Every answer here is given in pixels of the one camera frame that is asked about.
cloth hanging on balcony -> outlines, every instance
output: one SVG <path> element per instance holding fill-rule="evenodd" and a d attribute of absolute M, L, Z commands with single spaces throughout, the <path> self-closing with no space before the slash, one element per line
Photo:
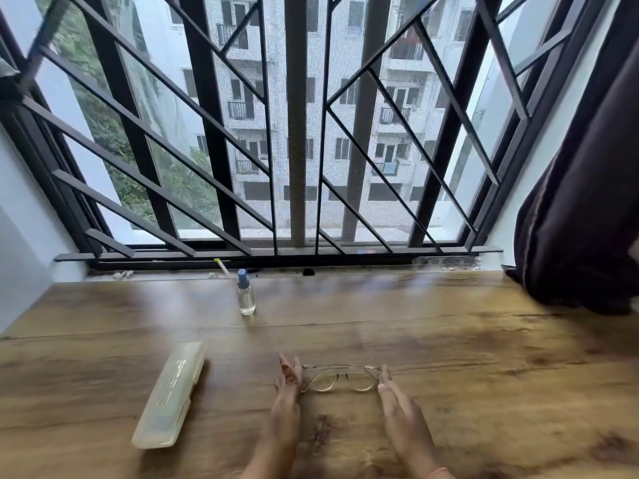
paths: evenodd
<path fill-rule="evenodd" d="M 639 265 L 639 0 L 621 0 L 562 147 L 520 208 L 515 267 L 543 304 L 630 310 Z"/>

eyeglasses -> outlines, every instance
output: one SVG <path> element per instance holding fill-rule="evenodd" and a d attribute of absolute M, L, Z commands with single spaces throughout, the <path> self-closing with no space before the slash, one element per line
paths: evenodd
<path fill-rule="evenodd" d="M 305 380 L 302 393 L 312 388 L 316 392 L 327 392 L 337 383 L 340 376 L 345 376 L 348 384 L 357 392 L 367 392 L 379 382 L 381 367 L 369 365 L 359 367 L 356 365 L 317 366 L 304 365 L 302 370 L 310 371 L 313 376 Z"/>

balcony railing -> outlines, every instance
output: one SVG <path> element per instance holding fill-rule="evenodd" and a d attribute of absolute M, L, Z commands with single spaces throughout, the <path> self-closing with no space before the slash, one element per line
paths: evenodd
<path fill-rule="evenodd" d="M 404 116 L 405 120 L 408 120 L 408 116 L 410 116 L 410 107 L 404 107 L 401 109 L 401 114 Z M 380 124 L 401 124 L 399 116 L 393 111 L 392 107 L 383 107 L 381 108 L 381 113 L 379 114 L 379 123 Z"/>
<path fill-rule="evenodd" d="M 258 167 L 249 160 L 235 160 L 235 169 L 239 175 L 254 175 L 260 172 Z"/>
<path fill-rule="evenodd" d="M 381 173 L 384 176 L 397 176 L 397 169 L 399 168 L 399 165 L 396 161 L 383 161 L 381 163 L 375 163 L 375 166 L 381 170 Z M 371 171 L 373 175 L 377 175 L 377 171 L 373 168 L 371 168 Z"/>
<path fill-rule="evenodd" d="M 217 24 L 217 37 L 220 41 L 220 46 L 225 45 L 233 32 L 237 27 L 235 25 L 223 25 L 222 23 Z M 246 33 L 246 29 L 243 29 L 237 36 L 237 38 L 233 41 L 232 47 L 243 48 L 247 50 L 249 48 L 249 37 Z"/>
<path fill-rule="evenodd" d="M 417 37 L 402 37 L 390 48 L 391 59 L 420 61 L 424 55 L 424 47 Z"/>
<path fill-rule="evenodd" d="M 246 103 L 241 101 L 229 101 L 229 116 L 231 119 L 255 119 L 253 108 L 247 110 Z"/>

wooden tabletop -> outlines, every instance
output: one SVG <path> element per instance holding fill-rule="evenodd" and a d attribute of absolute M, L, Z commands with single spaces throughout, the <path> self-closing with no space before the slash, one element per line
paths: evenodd
<path fill-rule="evenodd" d="M 232 477 L 275 396 L 277 353 L 387 363 L 458 479 L 639 477 L 639 321 L 543 308 L 500 273 L 318 275 L 54 286 L 0 338 L 0 476 Z M 173 346 L 209 364 L 178 443 L 137 419 Z M 405 477 L 375 392 L 302 398 L 293 478 Z"/>

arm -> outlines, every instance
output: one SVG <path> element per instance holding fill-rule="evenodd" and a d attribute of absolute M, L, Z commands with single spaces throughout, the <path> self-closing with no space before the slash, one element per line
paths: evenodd
<path fill-rule="evenodd" d="M 402 393 L 386 365 L 377 390 L 384 408 L 386 434 L 411 479 L 455 479 L 437 458 L 419 405 Z"/>
<path fill-rule="evenodd" d="M 282 376 L 276 381 L 277 397 L 264 427 L 251 463 L 240 479 L 282 479 L 293 465 L 300 440 L 302 364 L 280 355 Z"/>

